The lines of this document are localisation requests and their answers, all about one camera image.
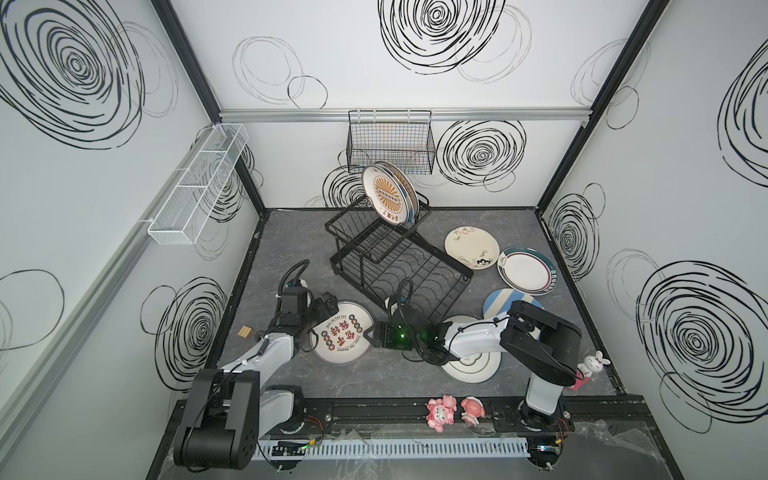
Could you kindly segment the white green emblem plate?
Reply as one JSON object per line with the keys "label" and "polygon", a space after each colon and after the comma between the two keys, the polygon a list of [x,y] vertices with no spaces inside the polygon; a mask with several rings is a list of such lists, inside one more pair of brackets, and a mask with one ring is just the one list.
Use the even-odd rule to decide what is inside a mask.
{"label": "white green emblem plate", "polygon": [[[475,330],[484,336],[491,337],[491,331],[498,327],[491,320],[480,320],[467,315],[455,315],[443,321],[449,329],[445,335],[445,350],[450,351],[448,344],[454,333],[459,336],[458,342],[466,342],[470,333]],[[467,357],[450,360],[441,369],[450,377],[463,383],[479,384],[493,377],[501,363],[501,352],[474,352]]]}

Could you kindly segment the orange sunburst plate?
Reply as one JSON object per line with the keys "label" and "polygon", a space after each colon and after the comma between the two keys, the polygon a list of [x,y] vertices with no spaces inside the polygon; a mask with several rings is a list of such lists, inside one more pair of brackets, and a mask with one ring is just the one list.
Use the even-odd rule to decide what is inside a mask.
{"label": "orange sunburst plate", "polygon": [[403,187],[406,190],[406,193],[408,195],[408,198],[410,200],[411,206],[412,206],[412,215],[411,215],[411,223],[414,223],[418,219],[419,211],[420,211],[420,205],[419,200],[416,194],[416,191],[410,182],[410,180],[407,178],[407,176],[395,165],[389,164],[388,168],[390,171],[394,174],[394,176],[399,180],[399,182],[403,185]]}
{"label": "orange sunburst plate", "polygon": [[362,173],[362,183],[376,213],[391,225],[403,225],[408,219],[406,198],[395,178],[385,169],[369,166]]}

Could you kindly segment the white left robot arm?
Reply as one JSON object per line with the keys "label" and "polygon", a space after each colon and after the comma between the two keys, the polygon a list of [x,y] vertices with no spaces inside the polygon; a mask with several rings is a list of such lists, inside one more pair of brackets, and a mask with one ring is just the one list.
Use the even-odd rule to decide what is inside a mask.
{"label": "white left robot arm", "polygon": [[254,347],[195,376],[173,443],[177,466],[193,473],[242,470],[260,449],[261,437],[279,425],[302,421],[301,389],[265,384],[295,358],[315,326],[338,312],[336,296],[316,296],[302,282],[309,265],[308,259],[301,260],[283,275],[273,318]]}

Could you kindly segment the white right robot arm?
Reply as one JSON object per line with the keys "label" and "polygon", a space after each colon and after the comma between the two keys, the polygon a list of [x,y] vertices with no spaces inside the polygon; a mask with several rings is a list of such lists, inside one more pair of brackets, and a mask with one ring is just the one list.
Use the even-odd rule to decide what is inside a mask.
{"label": "white right robot arm", "polygon": [[414,351],[422,362],[438,367],[477,354],[507,353],[530,371],[518,407],[520,424],[544,432],[557,423],[562,391],[577,380],[578,326],[524,300],[489,319],[456,315],[436,323],[412,306],[413,290],[407,278],[388,297],[387,319],[363,332],[371,346]]}

